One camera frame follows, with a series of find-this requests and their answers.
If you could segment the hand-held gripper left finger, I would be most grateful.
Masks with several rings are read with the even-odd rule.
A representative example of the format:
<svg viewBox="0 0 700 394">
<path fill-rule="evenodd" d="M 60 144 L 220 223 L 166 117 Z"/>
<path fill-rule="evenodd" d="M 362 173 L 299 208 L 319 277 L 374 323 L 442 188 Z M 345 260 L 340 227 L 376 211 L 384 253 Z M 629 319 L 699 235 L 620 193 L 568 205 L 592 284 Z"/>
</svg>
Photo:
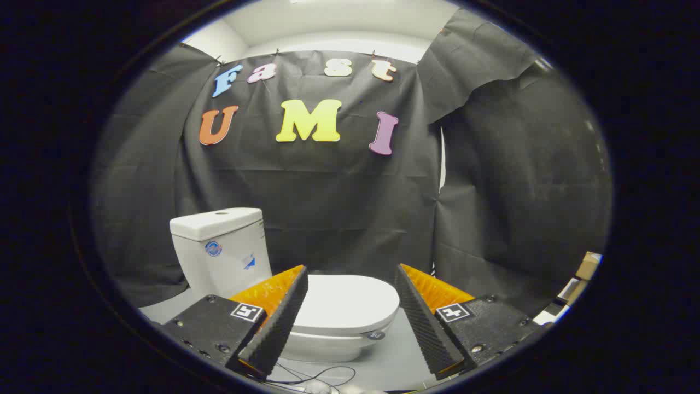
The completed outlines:
<svg viewBox="0 0 700 394">
<path fill-rule="evenodd" d="M 263 380 L 287 344 L 307 290 L 307 267 L 295 266 L 229 298 L 205 295 L 161 329 L 203 361 Z"/>
</svg>

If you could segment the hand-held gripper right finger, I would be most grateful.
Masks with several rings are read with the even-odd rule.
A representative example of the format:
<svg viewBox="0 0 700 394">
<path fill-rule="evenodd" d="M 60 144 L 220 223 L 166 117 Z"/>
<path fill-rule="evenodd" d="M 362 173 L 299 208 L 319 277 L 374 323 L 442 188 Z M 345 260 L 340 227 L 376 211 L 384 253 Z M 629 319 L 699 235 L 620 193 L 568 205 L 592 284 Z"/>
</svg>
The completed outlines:
<svg viewBox="0 0 700 394">
<path fill-rule="evenodd" d="M 493 295 L 475 297 L 407 264 L 396 267 L 394 287 L 423 359 L 438 380 L 497 361 L 552 326 Z"/>
</svg>

